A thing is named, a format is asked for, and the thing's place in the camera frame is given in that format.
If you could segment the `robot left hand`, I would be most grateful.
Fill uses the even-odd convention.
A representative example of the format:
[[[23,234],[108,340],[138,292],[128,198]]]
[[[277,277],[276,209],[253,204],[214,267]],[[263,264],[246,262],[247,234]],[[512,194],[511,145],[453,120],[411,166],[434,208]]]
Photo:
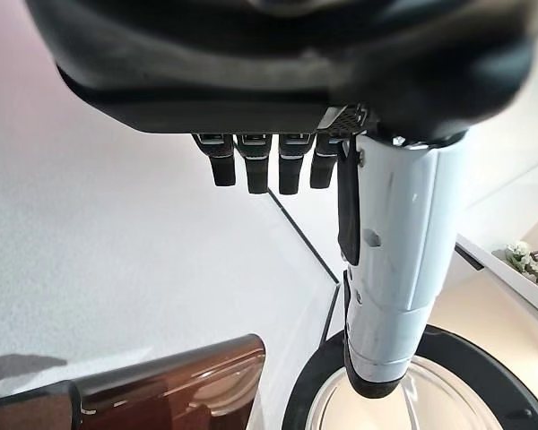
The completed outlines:
[[[231,185],[280,139],[295,193],[337,166],[344,363],[380,399],[404,378],[456,241],[465,148],[534,59],[538,1],[30,1],[67,87],[145,133],[191,133]]]

